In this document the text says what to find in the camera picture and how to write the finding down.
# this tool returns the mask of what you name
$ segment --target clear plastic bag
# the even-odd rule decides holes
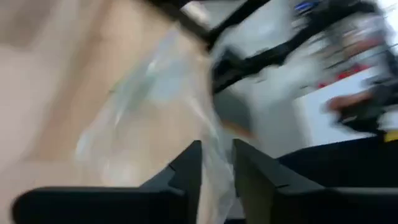
[[[81,135],[75,159],[105,186],[138,186],[199,139],[198,223],[223,223],[235,194],[229,142],[213,112],[209,64],[194,42],[172,29],[153,56],[114,88]]]

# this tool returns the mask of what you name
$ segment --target hand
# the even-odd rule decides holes
[[[327,107],[330,111],[339,112],[348,106],[354,105],[364,100],[368,100],[371,97],[372,95],[370,91],[363,91],[347,96],[337,96],[328,101]]]

